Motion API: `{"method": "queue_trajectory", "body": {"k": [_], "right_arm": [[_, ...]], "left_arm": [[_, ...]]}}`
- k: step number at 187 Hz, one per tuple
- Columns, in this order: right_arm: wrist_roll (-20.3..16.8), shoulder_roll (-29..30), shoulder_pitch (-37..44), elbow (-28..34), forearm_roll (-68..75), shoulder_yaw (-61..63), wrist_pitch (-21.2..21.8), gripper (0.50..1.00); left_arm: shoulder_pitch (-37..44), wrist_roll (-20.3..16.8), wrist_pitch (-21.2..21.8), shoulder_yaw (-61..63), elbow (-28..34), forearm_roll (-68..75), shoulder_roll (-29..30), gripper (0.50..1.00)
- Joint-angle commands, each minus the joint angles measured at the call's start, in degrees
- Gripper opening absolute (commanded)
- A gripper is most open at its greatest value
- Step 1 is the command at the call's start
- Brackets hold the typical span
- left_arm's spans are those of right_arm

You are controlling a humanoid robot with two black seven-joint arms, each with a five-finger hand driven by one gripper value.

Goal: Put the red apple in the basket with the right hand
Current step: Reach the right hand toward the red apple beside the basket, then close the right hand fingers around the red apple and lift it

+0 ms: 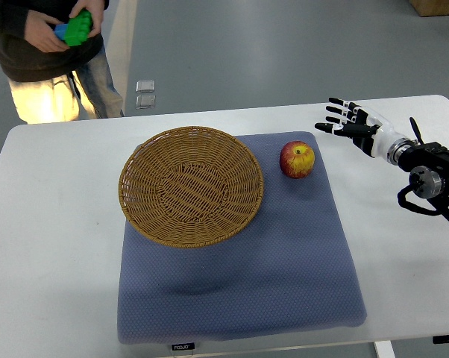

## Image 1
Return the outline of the person's right hand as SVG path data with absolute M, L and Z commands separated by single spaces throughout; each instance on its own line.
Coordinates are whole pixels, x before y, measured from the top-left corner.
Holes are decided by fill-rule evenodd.
M 25 22 L 24 39 L 43 53 L 63 52 L 69 49 L 64 41 L 54 34 L 52 25 L 63 24 L 47 14 L 29 10 Z

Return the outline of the person's left hand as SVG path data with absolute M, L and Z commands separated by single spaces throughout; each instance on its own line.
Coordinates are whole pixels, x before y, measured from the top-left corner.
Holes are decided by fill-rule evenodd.
M 70 12 L 69 18 L 75 18 L 82 10 L 89 11 L 92 18 L 92 27 L 88 37 L 94 37 L 101 32 L 104 9 L 104 0 L 78 0 Z

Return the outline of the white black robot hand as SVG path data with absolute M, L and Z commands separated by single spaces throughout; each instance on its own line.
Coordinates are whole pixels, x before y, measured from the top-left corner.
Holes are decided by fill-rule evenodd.
M 379 113 L 353 101 L 329 98 L 326 122 L 316 123 L 315 129 L 346 137 L 369 157 L 382 157 L 397 164 L 395 154 L 409 139 L 399 134 L 393 125 Z

